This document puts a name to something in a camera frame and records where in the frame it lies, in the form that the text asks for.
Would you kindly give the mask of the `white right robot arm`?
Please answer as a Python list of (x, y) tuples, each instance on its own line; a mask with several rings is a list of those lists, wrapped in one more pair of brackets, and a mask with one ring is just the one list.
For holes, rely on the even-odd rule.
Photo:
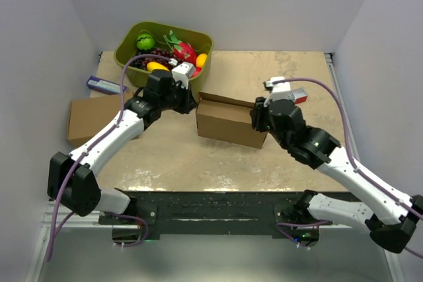
[(258, 97), (250, 112), (252, 127), (268, 132), (297, 162), (344, 186), (357, 202), (336, 200), (305, 191), (293, 208), (304, 225), (328, 221), (363, 230), (383, 249), (400, 254), (406, 249), (422, 214), (422, 196), (392, 187), (356, 159), (325, 130), (307, 125), (291, 100)]

